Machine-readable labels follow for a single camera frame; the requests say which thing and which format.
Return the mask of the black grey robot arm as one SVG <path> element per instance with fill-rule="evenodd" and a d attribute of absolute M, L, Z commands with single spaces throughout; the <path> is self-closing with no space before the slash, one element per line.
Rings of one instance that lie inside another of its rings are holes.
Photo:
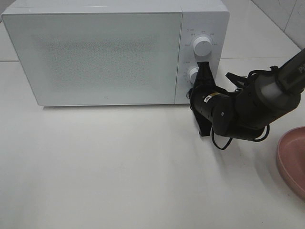
<path fill-rule="evenodd" d="M 227 73 L 237 87 L 232 92 L 216 85 L 209 62 L 197 65 L 189 96 L 200 136 L 214 133 L 254 141 L 269 124 L 298 107 L 305 89 L 304 50 L 269 71 L 253 70 L 247 77 Z"/>

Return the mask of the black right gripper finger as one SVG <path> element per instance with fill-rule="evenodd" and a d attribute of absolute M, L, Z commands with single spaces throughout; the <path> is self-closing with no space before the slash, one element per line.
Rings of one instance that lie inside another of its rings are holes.
<path fill-rule="evenodd" d="M 199 135 L 201 137 L 210 136 L 212 123 L 199 112 L 194 112 L 193 114 L 199 126 Z"/>
<path fill-rule="evenodd" d="M 199 86 L 214 88 L 216 87 L 209 62 L 198 62 L 198 72 L 193 87 Z"/>

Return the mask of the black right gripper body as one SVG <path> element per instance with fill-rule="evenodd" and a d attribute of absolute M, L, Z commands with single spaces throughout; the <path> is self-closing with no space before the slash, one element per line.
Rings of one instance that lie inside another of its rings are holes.
<path fill-rule="evenodd" d="M 218 86 L 194 86 L 189 91 L 190 109 L 199 126 L 238 126 L 235 102 L 238 91 Z"/>

